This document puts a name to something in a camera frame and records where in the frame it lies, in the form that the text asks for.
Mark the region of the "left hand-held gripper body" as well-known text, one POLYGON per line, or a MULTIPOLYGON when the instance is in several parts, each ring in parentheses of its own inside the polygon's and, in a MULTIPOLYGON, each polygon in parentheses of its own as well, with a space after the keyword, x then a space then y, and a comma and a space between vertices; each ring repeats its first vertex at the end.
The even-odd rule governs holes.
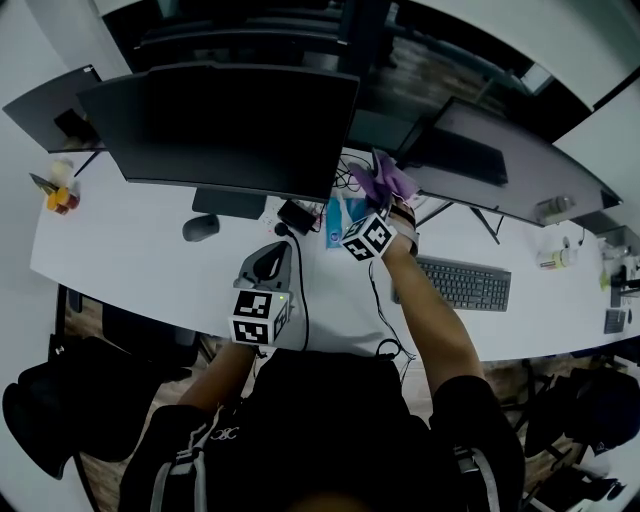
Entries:
POLYGON ((296 334, 295 294, 247 279, 234 281, 228 317, 231 340, 253 346, 285 346, 296 334))

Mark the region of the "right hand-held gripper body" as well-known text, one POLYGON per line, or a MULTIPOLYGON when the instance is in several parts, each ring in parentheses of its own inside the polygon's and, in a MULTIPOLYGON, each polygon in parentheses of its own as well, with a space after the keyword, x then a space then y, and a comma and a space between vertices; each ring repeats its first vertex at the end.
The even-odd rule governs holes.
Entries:
POLYGON ((410 254, 418 254, 419 235, 413 227, 389 216, 372 213, 351 224, 341 245, 359 262, 381 258, 393 240, 402 235, 410 241, 410 254))

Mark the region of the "purple cloth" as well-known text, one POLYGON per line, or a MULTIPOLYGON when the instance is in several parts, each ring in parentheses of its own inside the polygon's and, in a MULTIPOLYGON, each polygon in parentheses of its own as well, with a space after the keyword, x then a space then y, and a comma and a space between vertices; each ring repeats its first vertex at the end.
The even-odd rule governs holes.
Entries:
POLYGON ((388 154, 372 149, 371 156, 369 168, 357 162, 349 163, 347 168, 366 196, 378 207, 387 206, 392 195, 408 200, 420 190, 418 183, 399 169, 388 154))

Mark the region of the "wide black monitor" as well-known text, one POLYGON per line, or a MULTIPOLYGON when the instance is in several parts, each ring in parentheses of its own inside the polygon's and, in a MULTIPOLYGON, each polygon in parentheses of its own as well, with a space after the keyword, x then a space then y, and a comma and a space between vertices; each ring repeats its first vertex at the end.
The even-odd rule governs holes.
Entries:
POLYGON ((455 98, 435 118, 420 119, 395 158, 427 196, 539 227, 622 202, 601 179, 551 143, 455 98))

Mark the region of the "person's right forearm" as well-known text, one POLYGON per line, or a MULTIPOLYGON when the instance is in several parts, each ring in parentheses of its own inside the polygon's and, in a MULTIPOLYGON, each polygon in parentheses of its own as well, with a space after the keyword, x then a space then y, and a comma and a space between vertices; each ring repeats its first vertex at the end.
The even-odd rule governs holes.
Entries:
POLYGON ((464 324, 428 280, 410 249, 409 238, 398 235, 382 260, 400 299, 430 391, 436 392, 456 377, 483 378, 482 364, 464 324))

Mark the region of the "person's left forearm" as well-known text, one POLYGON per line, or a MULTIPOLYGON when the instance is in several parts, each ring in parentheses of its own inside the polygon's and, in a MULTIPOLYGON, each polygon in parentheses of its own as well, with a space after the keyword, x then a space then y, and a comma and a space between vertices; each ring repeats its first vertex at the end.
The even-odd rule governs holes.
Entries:
POLYGON ((177 404, 214 416, 220 407, 229 406, 239 399, 255 358, 255 351, 249 345, 224 344, 177 404))

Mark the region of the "left black monitor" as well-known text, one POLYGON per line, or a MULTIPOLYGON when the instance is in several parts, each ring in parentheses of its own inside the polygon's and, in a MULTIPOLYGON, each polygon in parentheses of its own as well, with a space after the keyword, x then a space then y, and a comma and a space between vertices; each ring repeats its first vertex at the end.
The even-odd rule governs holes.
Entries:
POLYGON ((325 203, 359 85, 300 67, 183 63, 78 99, 128 182, 325 203))

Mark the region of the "dark grey monitor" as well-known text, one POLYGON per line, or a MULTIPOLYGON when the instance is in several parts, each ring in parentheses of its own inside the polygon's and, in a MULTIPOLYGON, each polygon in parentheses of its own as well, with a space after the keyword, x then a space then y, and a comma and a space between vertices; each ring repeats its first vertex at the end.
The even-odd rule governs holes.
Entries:
POLYGON ((101 82, 92 65, 51 79, 6 104, 3 112, 50 155, 89 153, 106 147, 78 95, 101 82))

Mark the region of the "blue tissue packet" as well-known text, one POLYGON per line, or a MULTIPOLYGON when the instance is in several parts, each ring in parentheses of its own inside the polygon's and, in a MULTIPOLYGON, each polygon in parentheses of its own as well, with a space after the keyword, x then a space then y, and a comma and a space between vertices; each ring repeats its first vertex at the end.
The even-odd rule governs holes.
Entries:
POLYGON ((338 249, 344 236, 360 233, 367 223, 367 211, 367 198, 332 196, 325 216, 326 249, 338 249))

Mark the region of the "black power adapter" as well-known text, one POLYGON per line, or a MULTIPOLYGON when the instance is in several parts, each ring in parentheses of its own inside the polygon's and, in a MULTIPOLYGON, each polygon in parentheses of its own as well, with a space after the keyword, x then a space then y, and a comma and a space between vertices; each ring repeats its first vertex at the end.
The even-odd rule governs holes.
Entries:
POLYGON ((296 232, 302 236, 313 230, 316 217, 297 203, 287 200, 278 210, 279 222, 274 230, 278 236, 292 236, 296 232))

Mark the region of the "grey computer mouse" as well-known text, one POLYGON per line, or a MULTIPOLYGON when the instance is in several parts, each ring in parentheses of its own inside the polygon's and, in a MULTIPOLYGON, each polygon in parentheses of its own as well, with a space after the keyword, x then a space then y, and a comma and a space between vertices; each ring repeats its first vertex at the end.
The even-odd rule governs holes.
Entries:
POLYGON ((188 220, 182 227, 187 242, 200 242, 219 232, 220 224, 215 214, 201 215, 188 220))

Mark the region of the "person's black clothing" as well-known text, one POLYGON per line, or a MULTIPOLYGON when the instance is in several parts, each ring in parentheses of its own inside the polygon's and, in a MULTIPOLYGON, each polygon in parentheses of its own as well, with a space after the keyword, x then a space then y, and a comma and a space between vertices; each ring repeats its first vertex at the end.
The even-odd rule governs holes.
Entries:
POLYGON ((410 413, 390 361, 278 351, 214 416, 155 411, 119 512, 286 512, 330 494, 368 512, 517 512, 523 452, 490 385, 456 377, 432 404, 410 413))

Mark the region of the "clear bottle yellow label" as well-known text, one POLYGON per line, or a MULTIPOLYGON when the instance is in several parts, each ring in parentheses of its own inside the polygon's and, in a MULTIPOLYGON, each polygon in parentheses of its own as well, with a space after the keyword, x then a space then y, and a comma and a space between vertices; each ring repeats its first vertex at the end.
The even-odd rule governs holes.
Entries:
POLYGON ((536 264, 542 270, 559 270, 576 264, 578 250, 563 248, 556 251, 540 252, 536 257, 536 264))

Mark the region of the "clear plastic cup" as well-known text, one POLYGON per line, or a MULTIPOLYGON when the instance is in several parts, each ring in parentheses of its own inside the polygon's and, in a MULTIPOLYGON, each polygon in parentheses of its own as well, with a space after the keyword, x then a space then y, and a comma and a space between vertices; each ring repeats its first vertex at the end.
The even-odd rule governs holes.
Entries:
POLYGON ((74 176, 74 163, 68 158, 55 159, 51 164, 51 181, 58 187, 67 186, 74 176))

